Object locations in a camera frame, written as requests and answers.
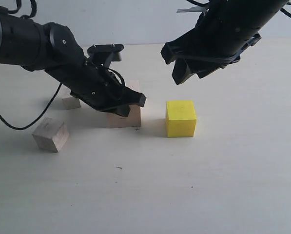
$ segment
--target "unpainted wooden block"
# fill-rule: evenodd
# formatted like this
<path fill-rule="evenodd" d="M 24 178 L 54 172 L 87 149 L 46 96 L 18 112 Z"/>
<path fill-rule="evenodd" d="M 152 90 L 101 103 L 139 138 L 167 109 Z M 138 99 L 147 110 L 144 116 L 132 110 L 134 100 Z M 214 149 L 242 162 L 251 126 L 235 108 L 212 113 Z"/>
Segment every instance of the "unpainted wooden block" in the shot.
<path fill-rule="evenodd" d="M 66 86 L 62 86 L 62 102 L 66 110 L 80 108 L 80 100 L 70 95 L 71 90 Z"/>
<path fill-rule="evenodd" d="M 197 116 L 192 101 L 168 101 L 166 127 L 168 137 L 194 137 Z"/>
<path fill-rule="evenodd" d="M 69 132 L 63 121 L 46 117 L 33 132 L 33 137 L 39 148 L 57 153 L 66 143 Z"/>
<path fill-rule="evenodd" d="M 131 80 L 127 83 L 127 87 L 140 92 L 138 80 Z M 130 113 L 128 117 L 121 117 L 115 114 L 107 113 L 107 125 L 109 128 L 127 128 L 141 127 L 141 108 L 137 105 L 130 105 Z"/>

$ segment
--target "white wall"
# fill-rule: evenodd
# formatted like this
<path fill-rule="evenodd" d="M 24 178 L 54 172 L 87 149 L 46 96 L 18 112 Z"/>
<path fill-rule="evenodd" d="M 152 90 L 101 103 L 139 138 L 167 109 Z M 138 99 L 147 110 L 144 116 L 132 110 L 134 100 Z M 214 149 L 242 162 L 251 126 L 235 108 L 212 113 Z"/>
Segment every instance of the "white wall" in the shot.
<path fill-rule="evenodd" d="M 29 0 L 22 0 L 21 14 L 29 14 Z M 191 7 L 185 0 L 37 0 L 35 21 L 70 27 L 80 45 L 94 43 L 145 44 L 174 40 L 192 29 L 197 13 L 176 14 Z M 0 0 L 15 8 L 15 0 Z M 261 30 L 264 38 L 291 37 L 291 19 L 279 12 Z"/>

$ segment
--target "table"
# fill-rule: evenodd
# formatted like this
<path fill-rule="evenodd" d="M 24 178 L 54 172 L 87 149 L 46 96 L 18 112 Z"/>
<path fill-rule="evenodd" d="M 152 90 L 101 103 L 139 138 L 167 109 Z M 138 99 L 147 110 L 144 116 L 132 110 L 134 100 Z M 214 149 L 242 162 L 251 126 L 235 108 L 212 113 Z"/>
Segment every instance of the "table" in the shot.
<path fill-rule="evenodd" d="M 113 63 L 147 96 L 140 130 L 106 129 L 105 114 L 57 98 L 59 154 L 0 122 L 0 234 L 291 233 L 291 39 L 265 39 L 242 61 L 175 85 L 162 45 L 126 46 Z M 24 126 L 58 82 L 0 65 L 0 112 Z M 194 138 L 165 137 L 168 100 L 195 103 Z"/>

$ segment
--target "wooden cube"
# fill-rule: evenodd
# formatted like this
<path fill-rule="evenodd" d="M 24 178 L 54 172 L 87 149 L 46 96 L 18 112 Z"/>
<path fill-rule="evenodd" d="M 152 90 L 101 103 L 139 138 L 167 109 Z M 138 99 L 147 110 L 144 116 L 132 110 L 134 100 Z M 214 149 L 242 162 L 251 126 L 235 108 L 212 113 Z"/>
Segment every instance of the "wooden cube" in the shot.
<path fill-rule="evenodd" d="M 129 81 L 127 87 L 140 92 L 138 80 Z M 121 117 L 112 113 L 107 113 L 107 125 L 109 128 L 141 127 L 141 107 L 130 105 L 128 117 Z"/>
<path fill-rule="evenodd" d="M 62 86 L 62 102 L 66 110 L 76 109 L 80 108 L 80 100 L 78 98 L 73 97 L 70 95 L 71 90 L 67 88 L 66 86 Z"/>
<path fill-rule="evenodd" d="M 197 117 L 192 101 L 168 101 L 167 137 L 194 137 Z"/>
<path fill-rule="evenodd" d="M 33 137 L 39 148 L 57 153 L 64 146 L 69 133 L 63 121 L 44 118 L 33 132 Z"/>

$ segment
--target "robotic arm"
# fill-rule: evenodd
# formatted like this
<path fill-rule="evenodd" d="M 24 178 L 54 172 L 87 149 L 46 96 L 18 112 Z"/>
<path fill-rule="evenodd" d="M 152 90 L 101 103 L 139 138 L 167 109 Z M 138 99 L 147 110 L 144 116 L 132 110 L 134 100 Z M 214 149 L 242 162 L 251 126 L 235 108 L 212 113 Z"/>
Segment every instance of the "robotic arm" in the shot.
<path fill-rule="evenodd" d="M 203 12 L 195 28 L 166 43 L 161 51 L 167 64 L 175 61 L 172 76 L 176 84 L 182 84 L 194 74 L 203 78 L 239 62 L 240 55 L 261 39 L 258 31 L 288 2 L 210 0 L 207 4 L 199 3 L 198 8 Z"/>
<path fill-rule="evenodd" d="M 71 95 L 101 112 L 126 117 L 129 105 L 144 106 L 146 97 L 127 88 L 122 76 L 109 68 L 112 61 L 120 61 L 123 45 L 92 46 L 87 58 L 68 27 L 40 25 L 29 16 L 9 13 L 0 6 L 0 63 L 44 70 L 71 89 Z"/>

